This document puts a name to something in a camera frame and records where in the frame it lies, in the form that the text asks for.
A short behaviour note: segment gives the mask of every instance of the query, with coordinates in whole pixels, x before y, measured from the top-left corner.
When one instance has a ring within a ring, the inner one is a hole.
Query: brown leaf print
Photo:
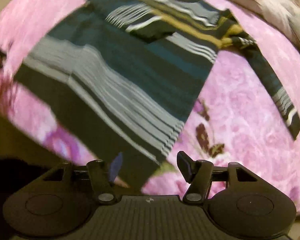
[[[212,145],[212,147],[209,149],[209,155],[212,158],[215,158],[217,155],[222,154],[223,153],[223,149],[225,148],[225,144],[224,143],[219,143],[219,144],[214,144]]]
[[[204,103],[204,100],[200,101],[202,105],[202,110],[198,112],[199,115],[201,115],[206,121],[210,120],[210,116],[208,115],[208,108]]]
[[[204,124],[203,123],[199,124],[196,127],[195,131],[197,133],[197,140],[198,140],[198,143],[200,144],[201,149],[204,150],[205,152],[208,152],[209,151],[209,138],[208,138],[208,134],[207,134]]]

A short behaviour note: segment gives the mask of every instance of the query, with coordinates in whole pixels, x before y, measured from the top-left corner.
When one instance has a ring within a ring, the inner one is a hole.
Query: leaf
[[[159,176],[167,172],[178,172],[178,170],[171,163],[164,161],[152,176]]]
[[[199,124],[197,126],[197,128],[195,129],[196,133],[197,133],[197,140],[198,143],[200,144],[200,147],[202,150],[204,150],[205,152],[209,151],[209,138],[208,138],[208,134],[206,131],[206,128],[204,126],[203,123]]]
[[[199,115],[201,115],[207,122],[210,120],[210,116],[208,115],[208,108],[204,103],[204,100],[200,101],[202,105],[202,110],[198,112]]]
[[[209,155],[212,158],[215,158],[217,155],[222,154],[223,150],[225,148],[224,143],[219,143],[219,144],[214,144],[212,147],[209,149]]]

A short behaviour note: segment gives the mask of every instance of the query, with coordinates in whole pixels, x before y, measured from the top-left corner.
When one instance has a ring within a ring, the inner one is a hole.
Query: pink blanket
[[[47,105],[20,85],[5,84],[23,57],[57,22],[85,0],[13,0],[0,14],[0,47],[8,51],[0,72],[0,111],[20,130],[57,155],[85,165],[96,157],[55,119]],[[267,23],[227,0],[206,0],[230,8],[243,28],[258,42],[300,114],[300,55]],[[217,145],[219,151],[207,151]],[[179,150],[193,159],[227,166],[235,161],[287,194],[300,213],[300,134],[293,141],[279,112],[247,61],[222,51],[204,85],[168,161],[175,167]],[[168,169],[152,176],[147,194],[183,195],[188,187],[179,172]],[[222,188],[215,184],[212,194]]]

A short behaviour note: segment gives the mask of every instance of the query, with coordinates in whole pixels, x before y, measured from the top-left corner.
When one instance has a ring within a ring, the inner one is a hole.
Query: pink bedsheet
[[[21,86],[3,90],[2,85],[13,76],[37,41],[84,1],[13,0],[0,14],[0,46],[7,50],[12,43],[4,73],[0,73],[0,106],[13,97],[13,107],[4,114],[33,140],[81,165],[96,157],[58,123],[49,107]],[[258,42],[300,114],[300,55],[293,45],[245,9],[227,0],[206,1],[219,9],[233,11],[243,28]],[[202,101],[210,118],[202,113]],[[202,124],[210,145],[225,144],[223,154],[212,158],[202,149],[203,144],[197,140]],[[231,161],[242,163],[287,194],[300,213],[300,134],[296,141],[292,140],[277,108],[243,57],[229,51],[219,53],[198,102],[169,154],[168,161],[175,167],[179,150],[193,159],[204,158],[219,166]],[[181,174],[172,171],[151,177],[143,192],[183,195],[187,187]],[[215,184],[212,193],[221,187],[222,184]]]

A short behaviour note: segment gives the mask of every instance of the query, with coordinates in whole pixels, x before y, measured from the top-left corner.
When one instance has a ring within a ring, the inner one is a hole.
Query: circular cover
[[[7,223],[26,236],[52,237],[82,225],[91,212],[84,194],[15,193],[3,205]]]
[[[210,199],[209,214],[215,223],[233,236],[269,238],[286,233],[294,222],[296,208],[281,192],[226,189]]]

